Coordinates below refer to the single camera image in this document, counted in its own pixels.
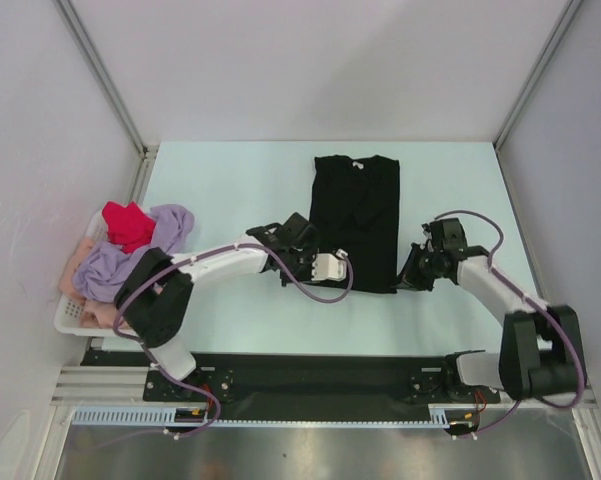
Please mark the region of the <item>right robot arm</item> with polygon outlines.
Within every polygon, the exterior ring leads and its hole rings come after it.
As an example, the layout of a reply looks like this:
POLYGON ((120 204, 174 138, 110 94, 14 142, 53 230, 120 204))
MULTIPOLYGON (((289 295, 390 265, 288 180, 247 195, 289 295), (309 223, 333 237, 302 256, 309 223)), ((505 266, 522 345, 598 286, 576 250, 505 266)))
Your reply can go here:
POLYGON ((451 354, 451 370, 441 376, 443 393, 464 401, 477 386, 506 393, 516 402, 537 400, 555 407, 556 395, 569 394, 576 406, 587 385, 579 319, 568 305, 551 305, 527 293, 496 264, 504 241, 491 248, 470 245, 452 210, 423 224, 424 240, 414 243, 399 276, 403 290, 430 292, 448 280, 479 301, 502 327, 496 353, 451 354))

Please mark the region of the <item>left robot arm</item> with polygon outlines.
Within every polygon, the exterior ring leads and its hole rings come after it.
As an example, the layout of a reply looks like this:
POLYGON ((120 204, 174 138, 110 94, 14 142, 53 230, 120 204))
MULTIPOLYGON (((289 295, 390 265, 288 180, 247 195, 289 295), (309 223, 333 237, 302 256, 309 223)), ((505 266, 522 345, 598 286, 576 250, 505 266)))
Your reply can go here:
POLYGON ((152 247, 114 297, 119 311, 114 333, 137 342, 166 375, 167 389, 190 399, 200 390, 201 376, 180 330, 192 293, 267 272, 278 273, 282 284, 292 283, 304 294, 310 284, 345 279, 347 254, 322 250, 320 241, 317 228, 294 213, 284 223, 253 227, 236 241, 206 251, 168 254, 152 247))

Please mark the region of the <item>black t shirt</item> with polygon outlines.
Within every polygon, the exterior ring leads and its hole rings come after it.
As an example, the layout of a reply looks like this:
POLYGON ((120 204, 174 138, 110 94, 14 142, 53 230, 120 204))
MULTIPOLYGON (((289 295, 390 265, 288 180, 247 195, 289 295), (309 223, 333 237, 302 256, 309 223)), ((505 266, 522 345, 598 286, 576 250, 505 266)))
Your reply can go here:
POLYGON ((314 159, 310 222, 320 249, 343 250, 356 291, 395 294, 398 263, 400 163, 374 155, 314 159))

